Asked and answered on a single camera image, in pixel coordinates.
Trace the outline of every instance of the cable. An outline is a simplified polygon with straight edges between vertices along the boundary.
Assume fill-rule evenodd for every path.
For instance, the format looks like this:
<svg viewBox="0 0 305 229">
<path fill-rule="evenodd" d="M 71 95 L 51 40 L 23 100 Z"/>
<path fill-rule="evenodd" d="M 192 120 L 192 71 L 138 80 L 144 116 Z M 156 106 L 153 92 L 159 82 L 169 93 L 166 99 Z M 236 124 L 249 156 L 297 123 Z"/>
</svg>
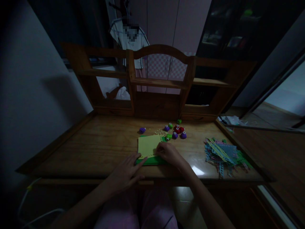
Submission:
<svg viewBox="0 0 305 229">
<path fill-rule="evenodd" d="M 20 216 L 21 208 L 22 208 L 22 205 L 23 205 L 23 203 L 24 203 L 24 201 L 25 201 L 25 198 L 26 198 L 26 196 L 28 195 L 29 191 L 32 190 L 32 185 L 35 184 L 35 183 L 36 183 L 37 181 L 39 181 L 40 179 L 41 179 L 41 177 L 38 178 L 38 179 L 36 179 L 36 180 L 34 180 L 34 181 L 26 188 L 26 192 L 25 192 L 25 194 L 24 194 L 24 196 L 23 196 L 23 198 L 22 198 L 22 201 L 21 201 L 21 203 L 20 203 L 20 206 L 19 206 L 19 208 L 18 208 L 18 212 L 17 212 L 18 218 L 19 218 L 19 216 Z"/>
<path fill-rule="evenodd" d="M 49 211 L 49 212 L 47 212 L 47 213 L 45 213 L 45 214 L 43 214 L 43 215 L 37 217 L 36 219 L 32 220 L 31 222 L 27 223 L 26 225 L 24 225 L 24 226 L 22 227 L 22 229 L 26 228 L 27 226 L 29 226 L 30 224 L 34 223 L 35 221 L 41 219 L 42 217 L 44 217 L 44 216 L 46 216 L 46 215 L 49 215 L 49 214 L 53 213 L 53 212 L 65 212 L 65 210 L 62 209 L 62 208 L 57 208 L 57 209 L 54 209 L 54 210 L 52 210 L 52 211 Z"/>
<path fill-rule="evenodd" d="M 39 181 L 40 179 L 41 179 L 41 178 L 38 178 L 38 179 L 34 180 L 34 181 L 26 188 L 26 192 L 25 192 L 25 194 L 24 194 L 24 196 L 23 196 L 23 198 L 22 198 L 22 201 L 21 201 L 21 203 L 20 203 L 20 206 L 19 206 L 19 208 L 18 208 L 18 212 L 17 212 L 18 220 L 19 220 L 22 224 L 25 224 L 25 225 L 22 227 L 22 229 L 23 229 L 23 228 L 26 228 L 26 227 L 28 227 L 28 226 L 30 226 L 30 224 L 34 223 L 35 221 L 41 219 L 42 217 L 44 217 L 44 216 L 46 216 L 46 215 L 49 215 L 49 214 L 53 213 L 53 212 L 65 212 L 64 209 L 62 209 L 62 208 L 57 208 L 57 209 L 54 209 L 54 210 L 52 210 L 52 211 L 49 211 L 49 212 L 47 212 L 47 213 L 45 213 L 45 214 L 43 214 L 43 215 L 37 217 L 36 219 L 32 220 L 32 221 L 29 222 L 29 223 L 26 223 L 23 219 L 20 218 L 21 208 L 22 208 L 22 206 L 23 206 L 23 204 L 24 204 L 24 201 L 25 201 L 25 199 L 26 199 L 26 197 L 27 197 L 29 191 L 32 190 L 33 184 L 35 184 L 35 183 L 36 183 L 37 181 Z"/>
</svg>

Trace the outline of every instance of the hanging shirt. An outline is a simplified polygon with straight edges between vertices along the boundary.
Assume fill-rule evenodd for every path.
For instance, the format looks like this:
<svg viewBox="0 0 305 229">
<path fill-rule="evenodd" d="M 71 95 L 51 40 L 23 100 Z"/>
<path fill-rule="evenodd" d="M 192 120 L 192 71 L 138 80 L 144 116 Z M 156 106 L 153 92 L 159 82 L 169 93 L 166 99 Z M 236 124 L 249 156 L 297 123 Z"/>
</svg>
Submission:
<svg viewBox="0 0 305 229">
<path fill-rule="evenodd" d="M 125 26 L 121 18 L 112 22 L 109 32 L 123 50 L 138 51 L 143 47 L 149 46 L 147 37 L 141 27 Z M 123 59 L 123 65 L 126 66 L 126 59 Z M 143 57 L 134 60 L 134 67 L 138 69 L 144 67 Z"/>
</svg>

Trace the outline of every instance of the left hand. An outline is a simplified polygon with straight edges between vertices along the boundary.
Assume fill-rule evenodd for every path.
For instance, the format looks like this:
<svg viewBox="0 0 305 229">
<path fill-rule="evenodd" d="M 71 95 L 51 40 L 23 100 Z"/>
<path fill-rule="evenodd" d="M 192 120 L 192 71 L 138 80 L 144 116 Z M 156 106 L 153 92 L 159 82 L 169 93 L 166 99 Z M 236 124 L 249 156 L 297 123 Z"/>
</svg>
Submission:
<svg viewBox="0 0 305 229">
<path fill-rule="evenodd" d="M 129 155 L 125 158 L 100 185 L 104 186 L 110 193 L 110 196 L 118 194 L 130 188 L 137 181 L 144 179 L 143 175 L 133 175 L 145 163 L 145 157 L 139 164 L 134 165 L 134 162 L 141 156 L 140 153 Z"/>
</svg>

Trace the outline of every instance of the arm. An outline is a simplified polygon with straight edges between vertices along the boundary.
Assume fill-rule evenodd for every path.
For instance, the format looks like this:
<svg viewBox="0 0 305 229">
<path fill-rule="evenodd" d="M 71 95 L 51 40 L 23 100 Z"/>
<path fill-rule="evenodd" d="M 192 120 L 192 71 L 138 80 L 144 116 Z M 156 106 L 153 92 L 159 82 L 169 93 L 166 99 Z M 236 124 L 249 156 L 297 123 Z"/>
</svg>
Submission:
<svg viewBox="0 0 305 229">
<path fill-rule="evenodd" d="M 176 166 L 185 180 L 188 181 L 208 228 L 235 228 L 214 197 L 194 173 L 189 163 L 172 144 L 159 143 L 156 154 Z"/>
<path fill-rule="evenodd" d="M 141 154 L 132 154 L 123 160 L 107 179 L 90 192 L 84 199 L 69 209 L 51 228 L 76 228 L 89 215 L 98 209 L 112 196 L 130 188 L 137 181 L 144 179 L 143 175 L 133 177 L 135 172 L 144 164 L 147 158 L 134 166 Z"/>
</svg>

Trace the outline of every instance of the paper sheet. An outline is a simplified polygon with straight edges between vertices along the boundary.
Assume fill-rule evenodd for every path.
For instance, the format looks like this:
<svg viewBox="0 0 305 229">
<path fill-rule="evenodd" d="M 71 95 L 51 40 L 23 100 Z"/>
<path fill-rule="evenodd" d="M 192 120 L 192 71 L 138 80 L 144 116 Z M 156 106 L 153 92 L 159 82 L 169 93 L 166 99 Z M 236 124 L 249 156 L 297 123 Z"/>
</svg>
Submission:
<svg viewBox="0 0 305 229">
<path fill-rule="evenodd" d="M 147 137 L 139 137 L 138 152 L 141 154 L 139 159 L 144 157 L 154 157 L 159 142 L 162 141 L 160 135 L 152 135 Z"/>
</svg>

